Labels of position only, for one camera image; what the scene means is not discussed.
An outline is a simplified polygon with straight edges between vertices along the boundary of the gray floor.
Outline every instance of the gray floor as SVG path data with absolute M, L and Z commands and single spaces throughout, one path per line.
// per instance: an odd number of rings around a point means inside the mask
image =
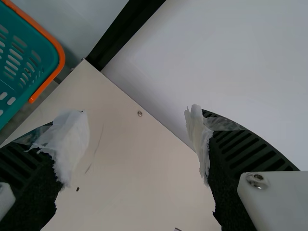
M 35 100 L 34 103 L 26 103 L 13 118 L 0 130 L 0 144 L 3 143 L 12 133 L 24 122 L 25 119 L 56 89 L 59 84 L 53 81 Z

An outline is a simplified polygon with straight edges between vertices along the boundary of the black frame edge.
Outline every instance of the black frame edge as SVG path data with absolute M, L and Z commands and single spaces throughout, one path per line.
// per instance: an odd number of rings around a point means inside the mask
M 166 0 L 129 0 L 86 60 L 101 71 Z

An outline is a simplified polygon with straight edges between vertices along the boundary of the metal screw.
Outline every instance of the metal screw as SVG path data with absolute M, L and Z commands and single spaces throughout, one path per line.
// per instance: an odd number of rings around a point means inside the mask
M 246 180 L 251 186 L 257 189 L 266 189 L 270 186 L 269 181 L 264 178 L 260 173 L 249 172 L 246 176 Z
M 259 174 L 254 174 L 254 178 L 258 179 L 258 180 L 263 180 L 263 176 L 259 175 Z

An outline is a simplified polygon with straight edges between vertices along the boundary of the white tissue paper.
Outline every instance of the white tissue paper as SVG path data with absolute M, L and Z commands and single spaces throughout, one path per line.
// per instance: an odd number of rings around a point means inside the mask
M 199 158 L 199 171 L 201 177 L 204 179 L 204 184 L 208 185 L 207 176 L 210 168 L 208 143 L 210 138 L 213 136 L 213 131 L 203 124 L 204 120 L 202 115 L 202 109 L 199 105 L 192 105 L 191 111 L 189 111 L 187 107 L 187 110 L 185 110 L 184 115 L 189 139 L 193 143 L 193 148 Z
M 40 148 L 55 161 L 53 166 L 58 180 L 70 186 L 72 173 L 84 155 L 90 140 L 87 113 L 79 110 L 62 111 L 30 147 Z

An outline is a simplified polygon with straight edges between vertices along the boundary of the beige board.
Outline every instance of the beige board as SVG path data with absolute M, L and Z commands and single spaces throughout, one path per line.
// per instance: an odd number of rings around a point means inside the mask
M 66 108 L 87 111 L 90 144 L 43 231 L 221 230 L 197 155 L 86 60 L 6 143 Z

